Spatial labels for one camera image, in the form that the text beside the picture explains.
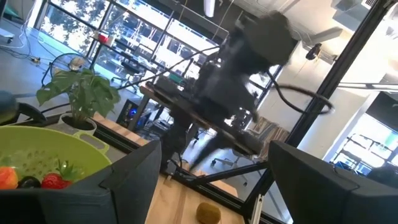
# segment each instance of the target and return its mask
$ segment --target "blue light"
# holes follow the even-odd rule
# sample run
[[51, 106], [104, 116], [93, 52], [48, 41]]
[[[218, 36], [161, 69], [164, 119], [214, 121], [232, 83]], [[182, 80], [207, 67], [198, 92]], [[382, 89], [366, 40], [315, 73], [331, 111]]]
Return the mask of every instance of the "blue light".
[[131, 109], [130, 110], [130, 116], [132, 116], [132, 115], [134, 115], [134, 114], [136, 114], [137, 113], [137, 109]]

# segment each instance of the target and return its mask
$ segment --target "wooden board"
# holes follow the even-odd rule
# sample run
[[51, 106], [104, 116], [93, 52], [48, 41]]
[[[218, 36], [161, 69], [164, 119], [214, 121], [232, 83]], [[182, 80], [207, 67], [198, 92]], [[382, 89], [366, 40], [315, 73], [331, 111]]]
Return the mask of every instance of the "wooden board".
[[136, 144], [138, 144], [139, 146], [143, 146], [145, 144], [148, 143], [148, 140], [140, 137], [138, 134], [129, 131], [127, 128], [124, 128], [118, 124], [116, 124], [113, 121], [110, 121], [108, 119], [105, 119], [104, 117], [102, 117], [100, 114], [95, 113], [93, 119], [97, 122], [99, 122], [100, 124], [102, 124], [103, 126], [111, 129], [112, 131], [120, 134], [121, 136], [135, 142]]
[[[140, 146], [148, 143], [147, 140], [141, 138], [137, 134], [113, 121], [103, 118], [99, 114], [95, 114], [93, 119], [120, 135], [136, 142]], [[198, 171], [195, 175], [206, 174], [202, 171]], [[238, 196], [238, 192], [234, 187], [220, 180], [214, 181], [212, 184], [231, 195]], [[152, 197], [152, 203], [147, 214], [146, 224], [200, 224], [195, 215], [198, 205], [202, 202], [207, 202], [220, 208], [221, 221], [219, 224], [244, 223], [241, 215], [206, 198], [189, 187], [180, 184], [176, 180], [159, 175]]]

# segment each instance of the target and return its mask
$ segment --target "plant pot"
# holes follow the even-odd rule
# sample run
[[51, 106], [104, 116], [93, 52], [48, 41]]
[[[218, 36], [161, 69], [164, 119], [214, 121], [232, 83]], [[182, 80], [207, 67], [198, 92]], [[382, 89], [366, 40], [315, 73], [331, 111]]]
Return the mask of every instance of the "plant pot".
[[79, 130], [81, 133], [86, 133], [89, 135], [94, 135], [95, 130], [97, 130], [97, 124], [92, 119], [86, 119], [86, 121], [79, 126], [73, 124], [73, 118], [71, 113], [64, 113], [60, 116], [58, 124], [67, 124], [74, 129]]

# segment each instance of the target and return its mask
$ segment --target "orange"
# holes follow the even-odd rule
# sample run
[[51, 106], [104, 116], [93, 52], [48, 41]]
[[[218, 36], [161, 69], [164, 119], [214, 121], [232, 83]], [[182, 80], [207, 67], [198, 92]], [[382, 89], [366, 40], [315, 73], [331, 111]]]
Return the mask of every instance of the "orange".
[[0, 167], [0, 190], [16, 189], [18, 176], [12, 167]]

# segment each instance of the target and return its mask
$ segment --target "light fixture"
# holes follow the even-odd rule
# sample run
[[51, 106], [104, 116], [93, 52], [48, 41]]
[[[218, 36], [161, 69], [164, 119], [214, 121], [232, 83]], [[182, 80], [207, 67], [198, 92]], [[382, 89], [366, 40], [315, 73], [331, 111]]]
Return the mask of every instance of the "light fixture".
[[213, 17], [214, 16], [214, 7], [216, 4], [216, 0], [204, 0], [203, 6], [205, 10], [205, 15], [207, 17]]
[[338, 88], [354, 88], [359, 90], [398, 93], [398, 83], [340, 83]]
[[313, 46], [311, 48], [311, 50], [308, 51], [308, 54], [305, 56], [305, 58], [307, 60], [314, 60], [321, 52], [321, 46], [322, 46], [322, 44], [319, 44], [319, 43], [315, 44], [315, 46]]

